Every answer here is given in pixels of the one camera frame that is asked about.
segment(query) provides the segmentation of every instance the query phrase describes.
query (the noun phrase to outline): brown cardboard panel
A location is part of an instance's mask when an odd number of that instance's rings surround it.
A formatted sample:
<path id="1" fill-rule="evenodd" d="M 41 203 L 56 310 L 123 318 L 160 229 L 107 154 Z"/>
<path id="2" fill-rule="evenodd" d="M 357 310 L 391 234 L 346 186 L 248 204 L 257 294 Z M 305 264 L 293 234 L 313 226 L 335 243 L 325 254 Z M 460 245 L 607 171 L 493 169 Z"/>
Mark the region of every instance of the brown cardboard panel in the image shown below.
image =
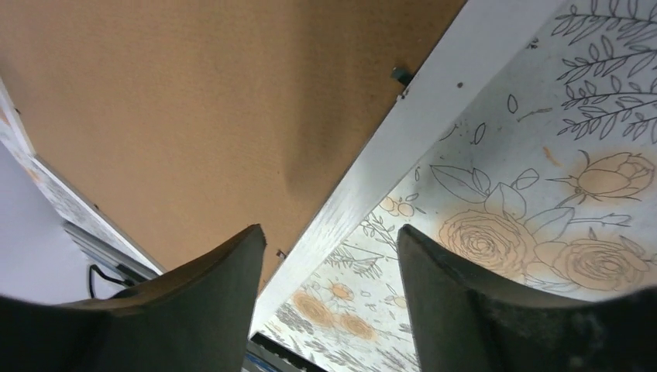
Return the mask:
<path id="1" fill-rule="evenodd" d="M 5 1 L 36 152 L 172 269 L 247 225 L 280 263 L 463 0 Z"/>

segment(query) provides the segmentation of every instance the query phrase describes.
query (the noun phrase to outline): brown surface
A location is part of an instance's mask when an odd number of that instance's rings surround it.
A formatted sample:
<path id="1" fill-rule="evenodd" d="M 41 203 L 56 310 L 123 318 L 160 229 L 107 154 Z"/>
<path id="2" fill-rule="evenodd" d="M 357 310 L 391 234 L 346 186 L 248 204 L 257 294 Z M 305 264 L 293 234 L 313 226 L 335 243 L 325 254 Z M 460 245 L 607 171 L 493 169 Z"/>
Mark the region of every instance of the brown surface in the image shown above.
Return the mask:
<path id="1" fill-rule="evenodd" d="M 266 280 L 462 3 L 5 0 L 0 74 L 37 153 L 166 268 L 261 223 Z"/>

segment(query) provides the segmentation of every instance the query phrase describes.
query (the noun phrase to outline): white strip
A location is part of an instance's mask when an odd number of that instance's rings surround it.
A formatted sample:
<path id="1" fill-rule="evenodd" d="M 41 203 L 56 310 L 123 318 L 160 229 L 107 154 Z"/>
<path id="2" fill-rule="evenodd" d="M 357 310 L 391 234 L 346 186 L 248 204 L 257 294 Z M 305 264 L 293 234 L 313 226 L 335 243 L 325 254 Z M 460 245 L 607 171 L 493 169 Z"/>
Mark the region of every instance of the white strip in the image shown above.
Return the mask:
<path id="1" fill-rule="evenodd" d="M 7 87 L 5 87 L 5 83 L 2 81 L 1 78 L 0 78 L 0 108 L 2 109 L 2 112 L 5 113 L 7 120 L 9 120 L 9 125 L 12 127 L 14 136 L 19 141 L 18 144 L 21 150 L 23 151 L 23 153 L 25 153 L 26 155 L 30 155 L 31 157 L 36 155 L 36 153 L 34 152 L 34 147 L 32 147 L 32 143 L 29 141 L 29 138 L 27 138 L 25 127 L 22 126 L 22 121 L 20 119 L 20 116 L 18 112 L 16 112 L 15 110 L 14 102 L 12 102 L 12 98 L 9 97 L 9 93 L 7 92 Z"/>
<path id="2" fill-rule="evenodd" d="M 131 242 L 129 242 L 121 233 L 117 232 L 117 229 L 110 225 L 107 220 L 105 220 L 101 215 L 96 212 L 96 210 L 91 207 L 84 199 L 82 199 L 73 189 L 71 189 L 66 182 L 62 181 L 54 172 L 50 170 L 50 168 L 42 162 L 41 159 L 38 157 L 33 157 L 32 162 L 34 163 L 35 166 L 37 166 L 40 170 L 42 170 L 45 174 L 50 177 L 55 183 L 57 183 L 61 188 L 63 188 L 67 194 L 76 202 L 78 203 L 87 213 L 93 217 L 101 226 L 103 226 L 109 233 L 114 235 L 116 239 L 119 240 L 123 245 L 128 247 L 128 249 L 135 254 L 135 256 L 139 259 L 139 263 L 147 266 L 149 269 L 155 271 L 158 274 L 162 274 L 163 271 L 156 266 L 156 264 L 148 257 L 146 257 L 139 249 L 137 249 Z"/>
<path id="3" fill-rule="evenodd" d="M 249 336 L 428 151 L 563 0 L 469 0 L 258 297 Z"/>

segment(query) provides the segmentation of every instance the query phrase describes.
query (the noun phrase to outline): white edge trim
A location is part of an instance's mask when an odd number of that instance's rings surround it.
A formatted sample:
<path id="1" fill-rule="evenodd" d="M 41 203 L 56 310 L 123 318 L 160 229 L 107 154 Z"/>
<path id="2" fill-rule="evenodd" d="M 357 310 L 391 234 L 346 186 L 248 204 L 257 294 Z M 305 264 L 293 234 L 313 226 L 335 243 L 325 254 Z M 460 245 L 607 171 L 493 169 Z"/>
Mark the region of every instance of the white edge trim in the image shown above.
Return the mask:
<path id="1" fill-rule="evenodd" d="M 87 213 L 89 213 L 101 226 L 106 228 L 109 232 L 113 233 L 113 235 L 116 237 L 116 239 L 119 240 L 123 245 L 128 247 L 128 249 L 135 254 L 135 256 L 139 259 L 139 263 L 147 266 L 149 269 L 155 271 L 159 275 L 163 273 L 162 269 L 160 269 L 153 260 L 151 260 L 149 257 L 147 257 L 144 253 L 141 252 L 141 250 L 137 249 L 136 246 L 134 246 L 130 241 L 128 241 L 119 231 L 117 228 L 112 226 L 106 219 L 104 219 L 101 215 L 98 214 L 98 212 L 92 208 L 89 203 L 87 203 L 83 198 L 81 198 L 70 186 L 66 184 L 66 182 L 62 181 L 49 167 L 43 160 L 41 160 L 38 157 L 33 157 L 32 158 L 32 163 L 38 167 L 40 170 L 42 170 L 45 174 L 47 174 L 50 179 L 52 179 L 56 184 L 58 184 L 61 188 L 63 188 L 67 194 L 76 202 L 78 203 L 82 208 L 84 208 Z"/>
<path id="2" fill-rule="evenodd" d="M 469 0 L 257 299 L 249 337 L 312 275 L 564 0 Z"/>
<path id="3" fill-rule="evenodd" d="M 19 146 L 23 151 L 23 153 L 31 157 L 34 157 L 36 155 L 36 152 L 34 151 L 34 147 L 32 146 L 32 143 L 29 141 L 29 138 L 27 138 L 27 132 L 25 131 L 25 127 L 22 126 L 20 115 L 18 114 L 18 112 L 16 112 L 14 102 L 12 101 L 12 98 L 9 96 L 9 93 L 7 92 L 7 87 L 5 86 L 5 83 L 4 81 L 2 81 L 1 78 L 0 78 L 0 108 L 2 108 L 2 112 L 5 113 L 7 120 L 9 120 L 9 125 L 12 127 L 14 136 L 19 141 Z"/>

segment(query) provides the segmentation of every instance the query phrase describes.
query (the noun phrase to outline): wire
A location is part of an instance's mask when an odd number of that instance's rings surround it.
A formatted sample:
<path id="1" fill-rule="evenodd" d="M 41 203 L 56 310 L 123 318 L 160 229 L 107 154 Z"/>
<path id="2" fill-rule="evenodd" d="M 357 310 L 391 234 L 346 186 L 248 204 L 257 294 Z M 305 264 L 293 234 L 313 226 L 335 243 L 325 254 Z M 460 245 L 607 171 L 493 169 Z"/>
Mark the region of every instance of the wire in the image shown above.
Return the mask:
<path id="1" fill-rule="evenodd" d="M 120 280 L 120 279 L 109 277 L 107 274 L 102 272 L 101 268 L 98 267 L 97 264 L 94 263 L 92 265 L 89 265 L 89 275 L 88 275 L 88 282 L 87 282 L 88 289 L 89 289 L 89 297 L 91 297 L 91 298 L 96 298 L 96 294 L 94 293 L 94 271 L 96 272 L 96 274 L 98 274 L 99 277 L 105 279 L 106 281 L 110 281 L 110 282 L 115 283 L 115 284 L 120 284 L 120 285 L 122 285 L 126 288 L 134 287 L 134 285 L 135 285 L 135 283 L 131 280 L 123 281 L 123 280 Z"/>

